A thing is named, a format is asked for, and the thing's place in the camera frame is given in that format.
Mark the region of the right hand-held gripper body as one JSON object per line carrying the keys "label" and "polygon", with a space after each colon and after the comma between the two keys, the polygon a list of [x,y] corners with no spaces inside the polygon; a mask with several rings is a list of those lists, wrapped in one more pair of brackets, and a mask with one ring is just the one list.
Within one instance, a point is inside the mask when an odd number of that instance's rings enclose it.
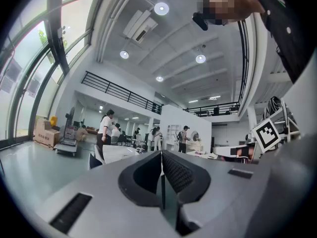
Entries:
{"label": "right hand-held gripper body", "polygon": [[259,161],[267,151],[275,148],[280,141],[281,137],[274,123],[271,119],[266,119],[251,130],[244,145],[230,148],[229,157],[241,159],[242,163]]}

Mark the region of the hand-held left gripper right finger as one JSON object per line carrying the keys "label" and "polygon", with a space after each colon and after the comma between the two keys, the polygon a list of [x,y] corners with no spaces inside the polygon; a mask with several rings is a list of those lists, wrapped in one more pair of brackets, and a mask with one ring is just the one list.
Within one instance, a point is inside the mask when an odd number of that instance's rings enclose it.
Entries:
{"label": "hand-held left gripper right finger", "polygon": [[211,183],[207,170],[167,150],[161,153],[163,173],[177,195],[178,204],[199,201]]}

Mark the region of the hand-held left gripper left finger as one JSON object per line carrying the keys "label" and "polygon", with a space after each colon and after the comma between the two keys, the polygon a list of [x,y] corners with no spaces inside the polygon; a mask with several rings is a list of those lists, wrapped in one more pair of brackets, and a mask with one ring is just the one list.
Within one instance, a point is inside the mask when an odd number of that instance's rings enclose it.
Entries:
{"label": "hand-held left gripper left finger", "polygon": [[156,151],[126,167],[118,177],[118,187],[131,202],[141,207],[162,207],[157,196],[161,175],[161,153]]}

